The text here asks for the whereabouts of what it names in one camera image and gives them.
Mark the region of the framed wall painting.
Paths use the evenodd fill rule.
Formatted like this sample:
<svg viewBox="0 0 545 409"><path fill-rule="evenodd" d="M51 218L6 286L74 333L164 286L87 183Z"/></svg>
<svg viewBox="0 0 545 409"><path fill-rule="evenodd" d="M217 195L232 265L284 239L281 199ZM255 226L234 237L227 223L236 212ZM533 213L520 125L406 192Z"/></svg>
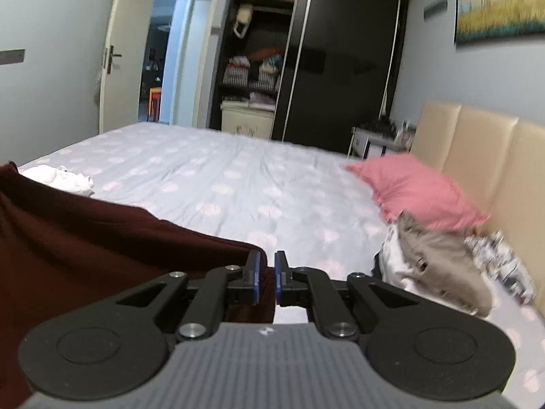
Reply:
<svg viewBox="0 0 545 409"><path fill-rule="evenodd" d="M544 0L456 0L454 43L544 34Z"/></svg>

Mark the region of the white folded garment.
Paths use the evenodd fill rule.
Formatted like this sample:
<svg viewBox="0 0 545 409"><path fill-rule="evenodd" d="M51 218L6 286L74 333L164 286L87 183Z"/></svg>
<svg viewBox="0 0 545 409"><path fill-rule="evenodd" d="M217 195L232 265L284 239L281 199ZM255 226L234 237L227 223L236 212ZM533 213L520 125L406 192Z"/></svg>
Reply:
<svg viewBox="0 0 545 409"><path fill-rule="evenodd" d="M406 261L399 243L397 225L391 224L379 252L379 267L383 281L409 293L424 296L427 288L420 279L428 266L429 262L420 254L417 255L416 263Z"/></svg>

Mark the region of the white nightstand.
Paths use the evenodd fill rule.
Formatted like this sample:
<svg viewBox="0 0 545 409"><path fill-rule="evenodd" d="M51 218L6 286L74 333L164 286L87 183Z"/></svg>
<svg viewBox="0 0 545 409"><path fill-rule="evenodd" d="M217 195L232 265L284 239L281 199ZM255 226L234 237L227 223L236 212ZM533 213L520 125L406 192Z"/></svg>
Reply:
<svg viewBox="0 0 545 409"><path fill-rule="evenodd" d="M353 127L347 157L366 160L369 157L384 156L387 153L407 152L407 148L393 139L366 129Z"/></svg>

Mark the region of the grey wall plate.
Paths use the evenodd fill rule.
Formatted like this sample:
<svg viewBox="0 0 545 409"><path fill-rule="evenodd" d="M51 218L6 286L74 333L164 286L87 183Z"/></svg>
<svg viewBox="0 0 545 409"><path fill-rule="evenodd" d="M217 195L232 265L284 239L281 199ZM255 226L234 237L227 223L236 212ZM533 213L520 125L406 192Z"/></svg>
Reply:
<svg viewBox="0 0 545 409"><path fill-rule="evenodd" d="M0 65L20 64L24 62L24 59L24 49L4 50L0 52Z"/></svg>

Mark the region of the beige padded headboard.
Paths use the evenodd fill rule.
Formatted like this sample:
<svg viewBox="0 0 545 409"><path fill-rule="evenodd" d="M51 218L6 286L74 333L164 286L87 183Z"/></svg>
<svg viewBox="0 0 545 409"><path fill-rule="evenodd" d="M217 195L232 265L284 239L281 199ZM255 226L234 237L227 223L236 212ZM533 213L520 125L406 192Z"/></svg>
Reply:
<svg viewBox="0 0 545 409"><path fill-rule="evenodd" d="M463 104L425 103L411 149L450 177L501 231L535 282L544 309L544 128Z"/></svg>

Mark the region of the polka dot bed sheet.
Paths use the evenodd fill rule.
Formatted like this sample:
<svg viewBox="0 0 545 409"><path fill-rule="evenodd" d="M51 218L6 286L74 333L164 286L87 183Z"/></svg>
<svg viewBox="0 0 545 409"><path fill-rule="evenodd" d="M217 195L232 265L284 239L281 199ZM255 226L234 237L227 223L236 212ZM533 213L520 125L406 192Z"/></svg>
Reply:
<svg viewBox="0 0 545 409"><path fill-rule="evenodd" d="M386 227L341 155L208 129L140 123L45 158L84 173L97 198L218 237L284 249L335 278L369 271ZM360 350L328 342L300 309L231 325L181 348L142 388L101 408L428 408L387 383Z"/></svg>

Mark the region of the dark wardrobe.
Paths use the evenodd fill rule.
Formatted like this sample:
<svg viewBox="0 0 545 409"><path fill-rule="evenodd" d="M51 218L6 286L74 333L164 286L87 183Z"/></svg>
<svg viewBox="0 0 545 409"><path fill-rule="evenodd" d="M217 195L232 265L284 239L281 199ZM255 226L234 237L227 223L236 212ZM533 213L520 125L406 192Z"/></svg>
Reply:
<svg viewBox="0 0 545 409"><path fill-rule="evenodd" d="M269 138L347 149L355 126L389 116L409 0L226 0L209 128L226 105L272 103Z"/></svg>

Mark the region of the white crumpled garment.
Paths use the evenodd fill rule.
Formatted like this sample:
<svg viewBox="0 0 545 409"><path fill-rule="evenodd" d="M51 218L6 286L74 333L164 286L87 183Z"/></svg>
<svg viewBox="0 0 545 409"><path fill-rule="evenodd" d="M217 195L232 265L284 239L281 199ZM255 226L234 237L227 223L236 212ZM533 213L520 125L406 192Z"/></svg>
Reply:
<svg viewBox="0 0 545 409"><path fill-rule="evenodd" d="M89 176L70 172L63 166L52 167L40 164L20 173L32 181L67 193L83 197L94 194L94 182Z"/></svg>

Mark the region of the dark maroon shirt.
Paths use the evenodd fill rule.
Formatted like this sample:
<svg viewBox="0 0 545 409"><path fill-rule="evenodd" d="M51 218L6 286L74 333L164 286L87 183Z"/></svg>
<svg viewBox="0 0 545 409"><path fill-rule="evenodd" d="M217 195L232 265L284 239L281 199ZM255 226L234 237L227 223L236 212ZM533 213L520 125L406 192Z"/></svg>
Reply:
<svg viewBox="0 0 545 409"><path fill-rule="evenodd" d="M1 167L1 405L30 395L18 345L38 324L171 271L198 279L243 265L254 246L160 220L142 208L44 186Z"/></svg>

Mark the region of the pink pillow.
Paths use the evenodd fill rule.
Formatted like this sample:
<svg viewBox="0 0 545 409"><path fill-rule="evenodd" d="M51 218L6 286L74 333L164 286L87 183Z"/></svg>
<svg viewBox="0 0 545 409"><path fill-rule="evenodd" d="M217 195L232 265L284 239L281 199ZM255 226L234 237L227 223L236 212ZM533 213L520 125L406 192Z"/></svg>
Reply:
<svg viewBox="0 0 545 409"><path fill-rule="evenodd" d="M344 168L371 187L373 201L388 224L404 211L432 230L471 230L489 220L453 180L410 153L386 154Z"/></svg>

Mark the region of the cream storage bin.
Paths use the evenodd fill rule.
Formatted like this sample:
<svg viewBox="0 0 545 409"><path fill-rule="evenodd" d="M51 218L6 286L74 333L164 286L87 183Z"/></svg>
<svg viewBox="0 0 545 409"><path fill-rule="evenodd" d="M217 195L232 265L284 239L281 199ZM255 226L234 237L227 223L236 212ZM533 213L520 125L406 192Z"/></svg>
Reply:
<svg viewBox="0 0 545 409"><path fill-rule="evenodd" d="M275 112L273 105L224 101L221 110L223 132L249 138L271 138Z"/></svg>

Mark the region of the tan folded garment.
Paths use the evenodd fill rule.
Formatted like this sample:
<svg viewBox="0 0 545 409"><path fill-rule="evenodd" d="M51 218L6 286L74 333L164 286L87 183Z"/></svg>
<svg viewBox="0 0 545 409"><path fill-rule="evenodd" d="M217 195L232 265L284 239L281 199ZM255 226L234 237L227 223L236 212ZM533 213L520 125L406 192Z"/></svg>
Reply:
<svg viewBox="0 0 545 409"><path fill-rule="evenodd" d="M396 225L404 260L417 281L480 317L489 315L492 288L460 233L428 229L407 211Z"/></svg>

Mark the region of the white bedroom door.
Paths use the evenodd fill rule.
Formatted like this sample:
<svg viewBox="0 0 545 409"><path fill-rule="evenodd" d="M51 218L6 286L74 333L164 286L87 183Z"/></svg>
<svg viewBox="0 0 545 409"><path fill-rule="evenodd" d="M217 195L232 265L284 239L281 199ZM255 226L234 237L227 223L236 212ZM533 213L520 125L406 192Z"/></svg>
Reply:
<svg viewBox="0 0 545 409"><path fill-rule="evenodd" d="M113 1L101 73L100 133L138 122L141 73L153 1Z"/></svg>

